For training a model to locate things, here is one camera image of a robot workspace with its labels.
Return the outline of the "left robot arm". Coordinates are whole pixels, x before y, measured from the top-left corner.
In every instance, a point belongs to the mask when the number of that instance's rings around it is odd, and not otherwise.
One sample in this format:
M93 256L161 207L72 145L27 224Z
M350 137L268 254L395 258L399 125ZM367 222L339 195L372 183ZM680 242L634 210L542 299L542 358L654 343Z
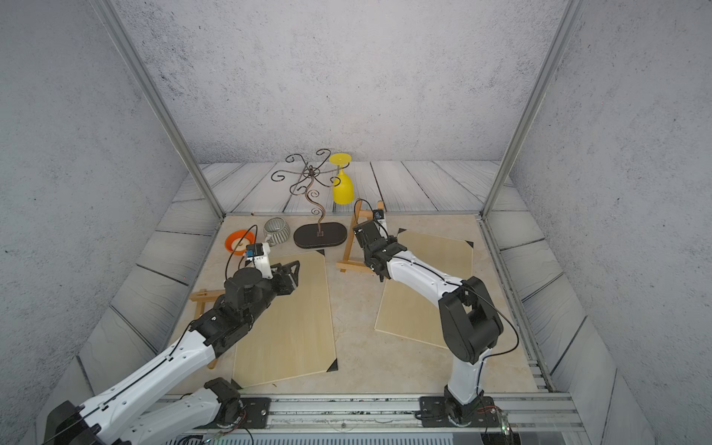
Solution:
M214 307L190 322L164 352L120 383L75 405L63 402L46 420L46 444L163 444L188 430L233 428L247 417L237 385L215 378L183 399L152 405L180 382L230 350L252 330L275 298L298 288L300 263L265 272L244 268L225 282Z

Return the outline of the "wooden easel being assembled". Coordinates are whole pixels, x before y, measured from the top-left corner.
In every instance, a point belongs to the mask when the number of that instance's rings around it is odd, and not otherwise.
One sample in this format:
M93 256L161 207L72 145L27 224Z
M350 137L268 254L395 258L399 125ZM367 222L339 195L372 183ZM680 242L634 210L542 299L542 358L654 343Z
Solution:
M352 251L354 246L358 246L357 238L354 233L354 228L361 222L370 221L374 219L373 210L369 208L368 210L363 210L363 204L366 203L370 206L368 202L364 200L358 200L354 203L352 220L350 221L350 233L348 234L343 258L341 261L336 263L337 270L341 273L346 272L360 272L360 273L370 273L371 270L365 265L363 259L356 261L352 259Z

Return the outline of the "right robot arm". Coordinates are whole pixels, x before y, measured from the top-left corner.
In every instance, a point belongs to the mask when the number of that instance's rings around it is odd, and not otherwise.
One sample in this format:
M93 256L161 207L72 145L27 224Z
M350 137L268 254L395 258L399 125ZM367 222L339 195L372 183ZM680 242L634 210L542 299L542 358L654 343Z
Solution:
M402 283L433 303L439 310L441 331L451 352L452 372L441 403L422 398L415 415L432 428L447 422L454 426L486 426L481 379L487 359L504 332L502 316L485 284L476 276L462 279L423 263L380 222L370 220L352 229L363 250L365 266L380 280Z

